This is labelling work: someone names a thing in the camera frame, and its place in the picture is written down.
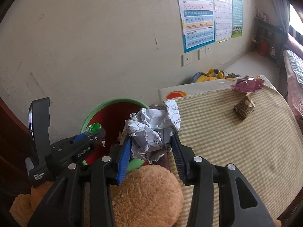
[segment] bed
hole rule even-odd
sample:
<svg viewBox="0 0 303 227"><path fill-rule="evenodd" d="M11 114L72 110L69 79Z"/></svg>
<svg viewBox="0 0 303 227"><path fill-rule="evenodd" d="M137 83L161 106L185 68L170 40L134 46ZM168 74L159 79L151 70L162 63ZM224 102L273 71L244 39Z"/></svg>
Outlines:
<svg viewBox="0 0 303 227"><path fill-rule="evenodd" d="M303 136L284 98L262 78L266 87L254 94L256 109L242 122L232 109L243 93L231 91L233 82L226 79L160 89L159 98L163 101L172 92L185 95L175 99L182 144L213 164L236 164L276 219L303 186ZM172 154L168 157L178 179ZM179 182L184 205L177 227L183 227L193 187ZM213 226L219 224L218 195L215 188Z"/></svg>
<svg viewBox="0 0 303 227"><path fill-rule="evenodd" d="M288 34L283 51L287 73L287 103L297 120L303 117L303 46Z"/></svg>

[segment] metal screw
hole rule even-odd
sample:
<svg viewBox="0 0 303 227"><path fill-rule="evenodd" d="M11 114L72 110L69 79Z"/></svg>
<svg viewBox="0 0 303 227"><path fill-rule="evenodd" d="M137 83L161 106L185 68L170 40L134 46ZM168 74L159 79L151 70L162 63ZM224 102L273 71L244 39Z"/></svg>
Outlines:
<svg viewBox="0 0 303 227"><path fill-rule="evenodd" d="M236 166L234 164L228 164L227 168L233 171L236 169Z"/></svg>
<svg viewBox="0 0 303 227"><path fill-rule="evenodd" d="M202 160L203 160L203 159L202 159L202 157L200 157L200 156L195 156L195 157L194 157L194 161L195 161L195 162L202 162Z"/></svg>
<svg viewBox="0 0 303 227"><path fill-rule="evenodd" d="M110 160L111 160L111 157L108 156L108 155L105 155L105 156L102 157L102 161L104 161L104 162L108 162Z"/></svg>
<svg viewBox="0 0 303 227"><path fill-rule="evenodd" d="M75 163L69 164L69 169L70 169L70 170L73 170L73 169L75 169L76 167L77 167L77 165L76 165Z"/></svg>

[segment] chart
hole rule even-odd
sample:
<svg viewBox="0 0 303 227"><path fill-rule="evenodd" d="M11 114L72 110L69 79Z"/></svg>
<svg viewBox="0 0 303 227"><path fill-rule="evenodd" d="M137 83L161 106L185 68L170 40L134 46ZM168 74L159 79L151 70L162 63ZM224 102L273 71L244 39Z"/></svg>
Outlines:
<svg viewBox="0 0 303 227"><path fill-rule="evenodd" d="M231 38L232 4L231 0L214 0L216 43Z"/></svg>
<svg viewBox="0 0 303 227"><path fill-rule="evenodd" d="M215 41L213 0L179 0L184 52Z"/></svg>
<svg viewBox="0 0 303 227"><path fill-rule="evenodd" d="M231 37L239 37L243 30L242 0L232 0L232 34Z"/></svg>
<svg viewBox="0 0 303 227"><path fill-rule="evenodd" d="M184 52L242 35L242 0L178 0Z"/></svg>

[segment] orange plush toy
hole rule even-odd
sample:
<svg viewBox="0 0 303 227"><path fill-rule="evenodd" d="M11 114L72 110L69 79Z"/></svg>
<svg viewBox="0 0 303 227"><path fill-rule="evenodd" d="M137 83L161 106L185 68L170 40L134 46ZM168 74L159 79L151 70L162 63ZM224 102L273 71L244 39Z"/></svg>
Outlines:
<svg viewBox="0 0 303 227"><path fill-rule="evenodd" d="M52 182L31 188L30 195L18 195L10 213L21 227L26 227L34 210ZM126 175L120 186L111 186L117 227L171 227L183 207L181 186L175 176L159 165L140 167ZM89 206L84 202L84 221L89 224ZM277 227L281 222L275 220Z"/></svg>

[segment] beige striped fabric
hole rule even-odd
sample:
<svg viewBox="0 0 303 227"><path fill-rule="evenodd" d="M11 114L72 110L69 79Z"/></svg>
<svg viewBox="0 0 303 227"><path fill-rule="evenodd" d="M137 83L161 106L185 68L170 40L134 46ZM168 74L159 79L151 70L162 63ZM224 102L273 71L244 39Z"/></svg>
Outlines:
<svg viewBox="0 0 303 227"><path fill-rule="evenodd" d="M179 138L210 163L234 163L276 219L303 186L303 136L283 97L265 87L251 94L255 110L241 121L233 107L245 94L231 89L175 99L181 117ZM172 173L179 180L172 153ZM193 186L184 186L184 205L177 226L186 226ZM215 187L214 222L219 225Z"/></svg>

